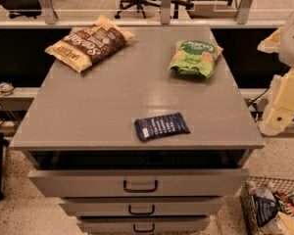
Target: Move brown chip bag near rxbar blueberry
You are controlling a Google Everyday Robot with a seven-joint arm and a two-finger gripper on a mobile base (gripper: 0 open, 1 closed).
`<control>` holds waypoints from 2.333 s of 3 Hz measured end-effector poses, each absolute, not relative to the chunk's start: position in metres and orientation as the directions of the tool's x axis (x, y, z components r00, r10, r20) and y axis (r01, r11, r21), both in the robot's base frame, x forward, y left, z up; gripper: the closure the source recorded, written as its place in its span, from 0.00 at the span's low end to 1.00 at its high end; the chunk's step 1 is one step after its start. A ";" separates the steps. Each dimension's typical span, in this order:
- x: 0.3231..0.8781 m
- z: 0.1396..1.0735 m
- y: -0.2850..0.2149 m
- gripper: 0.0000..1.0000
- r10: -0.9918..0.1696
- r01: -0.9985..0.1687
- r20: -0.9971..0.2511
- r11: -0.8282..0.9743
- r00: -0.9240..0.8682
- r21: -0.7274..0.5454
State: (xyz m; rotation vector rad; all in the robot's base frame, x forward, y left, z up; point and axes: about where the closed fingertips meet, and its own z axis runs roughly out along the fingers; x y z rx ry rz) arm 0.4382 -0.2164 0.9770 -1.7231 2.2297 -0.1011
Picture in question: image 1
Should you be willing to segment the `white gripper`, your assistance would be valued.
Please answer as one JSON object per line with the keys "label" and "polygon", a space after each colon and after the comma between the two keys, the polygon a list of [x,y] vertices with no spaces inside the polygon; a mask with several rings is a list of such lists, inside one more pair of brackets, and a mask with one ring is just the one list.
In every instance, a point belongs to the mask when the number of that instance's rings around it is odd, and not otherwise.
{"label": "white gripper", "polygon": [[269,102],[259,128],[263,134],[274,136],[284,131],[294,119],[294,11],[284,26],[264,39],[257,50],[269,54],[279,51],[279,60],[293,67],[284,76],[275,75],[270,83]]}

